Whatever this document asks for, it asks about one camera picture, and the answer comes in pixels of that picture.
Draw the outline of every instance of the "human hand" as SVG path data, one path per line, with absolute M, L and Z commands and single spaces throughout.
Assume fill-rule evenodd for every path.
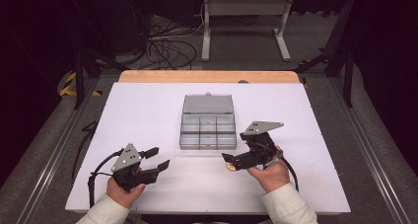
M 144 188 L 145 185 L 140 184 L 131 192 L 127 192 L 125 189 L 117 185 L 113 177 L 110 177 L 107 181 L 106 194 L 115 202 L 129 209 L 132 206 L 132 203 L 142 194 Z
M 266 192 L 276 190 L 290 182 L 288 167 L 281 159 L 268 166 L 265 170 L 259 170 L 257 167 L 251 167 L 246 170 L 258 180 Z

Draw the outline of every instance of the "white table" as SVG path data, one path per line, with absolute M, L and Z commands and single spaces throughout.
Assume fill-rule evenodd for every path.
M 143 160 L 143 169 L 171 160 L 132 210 L 143 214 L 266 214 L 258 182 L 246 171 L 228 171 L 221 156 L 222 152 L 246 152 L 243 141 L 239 139 L 233 151 L 179 149 L 184 96 L 207 92 L 232 95 L 237 133 L 253 120 L 284 122 L 269 134 L 295 169 L 302 197 L 318 213 L 350 212 L 305 89 L 298 83 L 115 83 L 65 208 L 88 210 L 90 172 L 132 142 L 140 151 L 160 147 L 159 155 Z M 101 171 L 110 173 L 115 160 Z M 107 179 L 96 178 L 96 198 L 105 192 Z

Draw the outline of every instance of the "gray carpet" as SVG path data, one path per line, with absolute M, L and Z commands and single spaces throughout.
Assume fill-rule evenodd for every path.
M 291 54 L 291 62 L 283 62 L 278 46 L 271 33 L 276 17 L 264 17 L 252 26 L 244 26 L 229 19 L 216 19 L 212 23 L 211 54 L 208 62 L 202 62 L 202 33 L 191 37 L 177 38 L 192 44 L 197 58 L 192 62 L 193 69 L 203 70 L 288 70 L 294 69 L 305 59 L 319 54 L 319 47 L 326 44 L 336 16 L 324 18 L 321 15 L 291 15 L 285 30 L 285 41 Z M 179 46 L 183 52 L 192 50 Z M 146 58 L 131 65 L 137 68 L 149 63 Z M 367 160 L 360 149 L 359 139 L 350 122 L 345 106 L 338 100 L 334 89 L 334 79 L 325 78 L 319 64 L 302 74 L 308 80 L 307 94 L 313 112 L 322 131 L 331 158 L 340 172 L 340 180 L 352 209 L 351 213 L 341 215 L 320 215 L 319 223 L 396 223 L 393 213 L 387 206 L 383 193 L 371 172 Z M 79 149 L 86 135 L 81 129 L 99 120 L 110 92 L 111 85 L 117 81 L 118 73 L 113 69 L 104 70 L 99 80 L 87 79 L 94 90 L 103 91 L 102 96 L 91 96 L 75 122 L 74 132 L 68 137 L 68 146 L 54 173 L 44 196 L 39 198 L 39 206 L 34 210 L 32 223 L 74 223 L 83 214 L 68 212 L 64 206 L 71 190 L 71 171 Z M 362 78 L 356 68 L 353 85 L 353 106 L 351 112 L 357 116 L 367 135 L 387 178 L 402 203 L 410 223 L 418 223 L 418 179 L 403 160 L 393 140 L 385 130 L 382 121 L 364 91 Z M 42 175 L 56 144 L 62 139 L 68 122 L 74 114 L 75 97 L 63 97 L 62 102 L 50 116 L 39 132 L 27 153 L 22 158 L 8 181 L 0 190 L 0 223 L 16 223 L 21 215 L 38 178 Z M 83 148 L 78 166 L 88 144 Z M 300 184 L 309 188 L 309 184 Z

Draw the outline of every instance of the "white sleeve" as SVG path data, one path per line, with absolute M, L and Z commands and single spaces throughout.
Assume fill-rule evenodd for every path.
M 122 224 L 128 214 L 129 209 L 103 194 L 77 224 Z
M 291 183 L 262 196 L 268 215 L 274 224 L 311 224 L 316 213 L 302 199 Z

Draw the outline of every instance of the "metal rail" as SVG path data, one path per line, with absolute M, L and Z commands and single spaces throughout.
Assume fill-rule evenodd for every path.
M 386 205 L 393 217 L 393 220 L 398 224 L 410 224 L 410 220 L 403 209 L 402 204 L 400 203 L 399 199 L 393 187 L 381 165 L 379 162 L 378 157 L 375 154 L 375 151 L 366 136 L 362 126 L 358 118 L 356 117 L 355 112 L 352 109 L 349 109 L 345 104 L 344 98 L 342 96 L 342 88 L 341 85 L 338 83 L 338 80 L 335 78 L 328 79 L 332 89 L 334 91 L 335 96 L 338 98 L 342 108 L 345 110 L 347 117 L 350 119 L 350 122 L 353 126 L 353 129 L 357 135 L 357 140 L 359 144 L 359 148 L 369 166 L 370 171 L 376 181 L 376 184 L 379 187 L 379 190 L 382 193 L 383 199 L 386 202 Z
M 74 127 L 77 124 L 79 117 L 83 113 L 86 103 L 89 100 L 89 97 L 92 95 L 97 83 L 98 79 L 92 79 L 91 81 L 89 81 L 86 89 L 86 95 L 88 95 L 87 98 L 83 101 L 83 103 L 79 106 L 77 110 L 73 110 L 73 112 L 71 113 L 67 125 L 65 126 L 64 132 L 62 133 L 58 143 L 56 144 L 55 149 L 52 152 L 50 159 L 48 160 L 48 163 L 41 172 L 41 175 L 37 180 L 36 186 L 18 219 L 18 224 L 32 223 L 36 211 L 40 203 L 42 202 L 43 197 L 46 194 L 46 191 L 48 190 L 48 187 L 55 175 L 56 170 L 58 169 L 62 157 L 64 156 L 69 140 L 71 139 L 71 136 L 73 134 Z

